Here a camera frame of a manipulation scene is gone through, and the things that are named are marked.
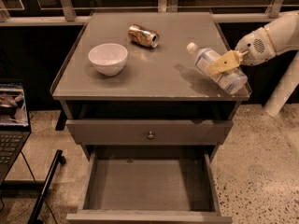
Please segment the gray tabletop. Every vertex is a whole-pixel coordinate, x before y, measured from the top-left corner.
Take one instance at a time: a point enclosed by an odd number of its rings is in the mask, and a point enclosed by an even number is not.
[[[160,36],[155,49],[128,39],[139,24]],[[225,93],[193,64],[186,46],[194,42],[219,54],[226,52],[209,13],[94,13],[53,97],[58,100],[247,100],[243,88]],[[97,45],[119,43],[128,49],[123,70],[114,77],[97,72],[88,53]]]

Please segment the plastic bottle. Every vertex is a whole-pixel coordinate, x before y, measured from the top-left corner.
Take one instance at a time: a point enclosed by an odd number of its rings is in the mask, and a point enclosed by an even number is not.
[[[198,48],[194,43],[190,43],[186,49],[192,55],[195,66],[227,93],[235,94],[246,84],[248,78],[239,68],[233,68],[212,76],[207,72],[209,65],[220,58],[220,54],[215,50]]]

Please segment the closed drawer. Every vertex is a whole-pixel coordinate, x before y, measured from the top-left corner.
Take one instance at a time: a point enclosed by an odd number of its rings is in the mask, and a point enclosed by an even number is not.
[[[95,147],[70,223],[232,223],[204,147]]]
[[[90,145],[208,145],[223,143],[230,120],[69,119],[78,143]]]

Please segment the terrazzo floor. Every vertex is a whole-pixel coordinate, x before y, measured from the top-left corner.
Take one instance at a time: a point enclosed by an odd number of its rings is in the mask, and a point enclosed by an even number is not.
[[[31,112],[32,134],[23,148],[37,180],[43,180],[57,149],[66,158],[58,165],[47,203],[58,223],[77,211],[88,161],[68,130],[55,131],[58,111]],[[299,223],[299,105],[285,105],[272,118],[260,105],[242,105],[219,149],[212,171],[223,216],[234,224]],[[31,180],[19,156],[7,180]],[[36,192],[3,192],[0,223],[27,223]],[[39,218],[55,223],[44,204]]]

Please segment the bowl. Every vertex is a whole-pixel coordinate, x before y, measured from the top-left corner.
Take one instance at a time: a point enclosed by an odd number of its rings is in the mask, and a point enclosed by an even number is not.
[[[96,46],[88,54],[93,67],[106,76],[117,75],[125,66],[127,57],[126,47],[116,43]]]

